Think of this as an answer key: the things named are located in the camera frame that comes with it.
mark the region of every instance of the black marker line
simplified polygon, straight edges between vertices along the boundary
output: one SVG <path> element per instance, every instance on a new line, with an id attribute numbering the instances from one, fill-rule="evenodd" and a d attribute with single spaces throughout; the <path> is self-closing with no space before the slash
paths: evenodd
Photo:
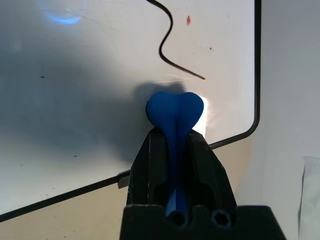
<path id="1" fill-rule="evenodd" d="M 200 75 L 194 73 L 193 71 L 190 71 L 190 70 L 188 70 L 188 69 L 186 69 L 186 68 L 184 68 L 184 67 L 182 67 L 182 66 L 179 66 L 179 65 L 173 63 L 173 62 L 170 61 L 168 58 L 166 58 L 166 56 L 162 53 L 162 47 L 163 47 L 165 41 L 167 40 L 167 38 L 168 38 L 168 36 L 169 36 L 172 28 L 173 28 L 174 19 L 173 19 L 172 15 L 171 15 L 170 11 L 169 11 L 165 6 L 163 6 L 161 3 L 159 3 L 159 2 L 157 2 L 157 1 L 155 1 L 155 0 L 147 0 L 147 1 L 148 1 L 149 3 L 151 3 L 152 5 L 155 5 L 156 7 L 160 8 L 161 10 L 163 10 L 163 11 L 168 15 L 168 17 L 169 17 L 169 19 L 170 19 L 170 27 L 169 27 L 169 30 L 168 30 L 168 32 L 166 33 L 166 35 L 164 36 L 164 38 L 162 39 L 162 42 L 160 43 L 160 46 L 159 46 L 159 55 L 160 55 L 160 58 L 161 58 L 163 61 L 165 61 L 167 64 L 169 64 L 169 65 L 171 65 L 171 66 L 173 66 L 173 67 L 175 67 L 175 68 L 177 68 L 177 69 L 179 69 L 179 70 L 181 70 L 181 71 L 184 71 L 185 73 L 191 74 L 191 75 L 193 75 L 193 76 L 195 76 L 195 77 L 198 77 L 198 78 L 200 78 L 200 79 L 205 79 L 203 76 L 200 76 Z"/>

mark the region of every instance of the red dot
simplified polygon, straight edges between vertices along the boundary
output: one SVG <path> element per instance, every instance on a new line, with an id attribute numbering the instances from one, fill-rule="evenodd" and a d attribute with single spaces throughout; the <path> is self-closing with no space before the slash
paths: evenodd
<path id="1" fill-rule="evenodd" d="M 190 18 L 190 16 L 188 16 L 188 17 L 186 18 L 186 24 L 189 26 L 190 23 L 191 23 L 191 18 Z"/>

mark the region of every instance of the whiteboard surface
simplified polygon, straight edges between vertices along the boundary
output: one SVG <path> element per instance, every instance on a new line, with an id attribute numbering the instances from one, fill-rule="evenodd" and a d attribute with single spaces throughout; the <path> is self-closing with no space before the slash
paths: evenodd
<path id="1" fill-rule="evenodd" d="M 209 144 L 255 117 L 254 1 L 2 0 L 0 214 L 130 169 L 156 91 L 207 101 Z"/>

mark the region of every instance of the hole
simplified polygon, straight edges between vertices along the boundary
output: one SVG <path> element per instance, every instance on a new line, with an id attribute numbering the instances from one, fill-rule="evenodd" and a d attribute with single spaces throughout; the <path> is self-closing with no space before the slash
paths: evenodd
<path id="1" fill-rule="evenodd" d="M 172 214 L 170 214 L 169 219 L 174 225 L 178 227 L 183 226 L 186 222 L 185 215 L 178 211 L 175 211 Z"/>
<path id="2" fill-rule="evenodd" d="M 218 227 L 222 227 L 222 228 L 232 227 L 230 215 L 222 209 L 213 211 L 211 219 L 213 223 Z"/>

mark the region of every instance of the blue heart-shaped object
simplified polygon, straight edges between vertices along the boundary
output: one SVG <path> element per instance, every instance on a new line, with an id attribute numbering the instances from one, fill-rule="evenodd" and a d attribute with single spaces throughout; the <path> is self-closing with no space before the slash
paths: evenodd
<path id="1" fill-rule="evenodd" d="M 203 113 L 204 102 L 192 92 L 175 94 L 161 91 L 150 98 L 145 109 L 150 122 L 163 132 L 168 145 L 170 188 L 166 214 L 173 211 L 187 214 L 182 183 L 183 150 L 186 136 Z"/>

